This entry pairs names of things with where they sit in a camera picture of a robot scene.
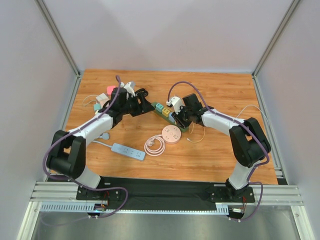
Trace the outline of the green power strip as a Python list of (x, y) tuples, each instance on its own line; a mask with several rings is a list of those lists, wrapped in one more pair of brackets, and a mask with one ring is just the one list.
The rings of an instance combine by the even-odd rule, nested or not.
[(167, 121), (169, 124), (178, 126), (177, 121), (173, 118), (174, 111), (171, 111), (168, 107), (165, 107), (159, 102), (152, 102), (151, 105), (154, 107), (154, 112), (158, 116)]

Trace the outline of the pink charger plug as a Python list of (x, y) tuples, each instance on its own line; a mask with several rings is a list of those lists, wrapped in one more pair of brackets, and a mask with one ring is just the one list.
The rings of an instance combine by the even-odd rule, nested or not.
[(110, 85), (110, 86), (108, 86), (108, 87), (106, 88), (106, 93), (107, 93), (107, 95), (110, 96), (115, 88), (116, 88), (115, 85)]

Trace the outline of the beige patterned cube charger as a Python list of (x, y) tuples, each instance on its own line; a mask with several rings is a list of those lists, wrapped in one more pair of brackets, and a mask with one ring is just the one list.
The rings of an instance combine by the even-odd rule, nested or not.
[(102, 99), (102, 100), (99, 101), (99, 104), (100, 104), (101, 107), (103, 107), (104, 104), (107, 103), (108, 101), (109, 100), (107, 98), (106, 99)]

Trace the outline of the pink round power strip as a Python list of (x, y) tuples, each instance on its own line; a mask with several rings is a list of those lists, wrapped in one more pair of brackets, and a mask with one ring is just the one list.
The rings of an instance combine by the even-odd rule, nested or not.
[[(156, 134), (150, 137), (144, 143), (144, 151), (147, 155), (152, 157), (158, 157), (162, 155), (166, 150), (166, 145), (175, 145), (177, 144), (182, 137), (181, 130), (175, 125), (167, 125), (165, 126), (161, 134)], [(159, 146), (157, 149), (152, 149), (153, 145), (159, 142)]]

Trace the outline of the light blue small charger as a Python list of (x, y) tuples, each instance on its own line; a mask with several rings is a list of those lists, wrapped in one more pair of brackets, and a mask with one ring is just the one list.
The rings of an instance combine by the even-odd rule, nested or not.
[(96, 103), (93, 105), (93, 110), (94, 111), (99, 111), (101, 109), (101, 105), (99, 103)]

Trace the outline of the light blue power strip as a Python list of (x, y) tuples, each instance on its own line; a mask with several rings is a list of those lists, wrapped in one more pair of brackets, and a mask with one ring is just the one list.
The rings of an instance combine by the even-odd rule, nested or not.
[(110, 134), (108, 132), (104, 132), (92, 142), (96, 144), (100, 144), (104, 147), (108, 147), (112, 152), (117, 153), (119, 155), (136, 159), (138, 161), (144, 161), (146, 156), (146, 153), (144, 151), (137, 150), (135, 148), (131, 148), (118, 143), (113, 143), (113, 145), (109, 145), (100, 141), (100, 140), (109, 140), (109, 139), (110, 139)]

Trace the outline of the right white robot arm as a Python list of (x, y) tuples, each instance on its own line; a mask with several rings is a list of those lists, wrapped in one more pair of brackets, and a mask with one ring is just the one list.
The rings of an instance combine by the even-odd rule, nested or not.
[(257, 119), (225, 115), (202, 104), (194, 93), (183, 98), (174, 96), (166, 105), (173, 108), (172, 117), (179, 127), (186, 129), (195, 123), (230, 137), (236, 165), (225, 185), (232, 195), (247, 188), (253, 172), (263, 164), (263, 159), (269, 162), (271, 145)]

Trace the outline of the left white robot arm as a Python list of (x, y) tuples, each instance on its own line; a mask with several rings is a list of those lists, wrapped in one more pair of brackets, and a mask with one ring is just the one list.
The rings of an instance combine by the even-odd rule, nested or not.
[(132, 117), (152, 112), (155, 108), (146, 99), (148, 91), (136, 91), (116, 87), (98, 113), (84, 124), (70, 131), (58, 130), (51, 147), (44, 157), (44, 169), (58, 173), (53, 179), (70, 179), (89, 189), (102, 189), (102, 177), (91, 171), (86, 164), (88, 145), (103, 133), (114, 128), (125, 115)]

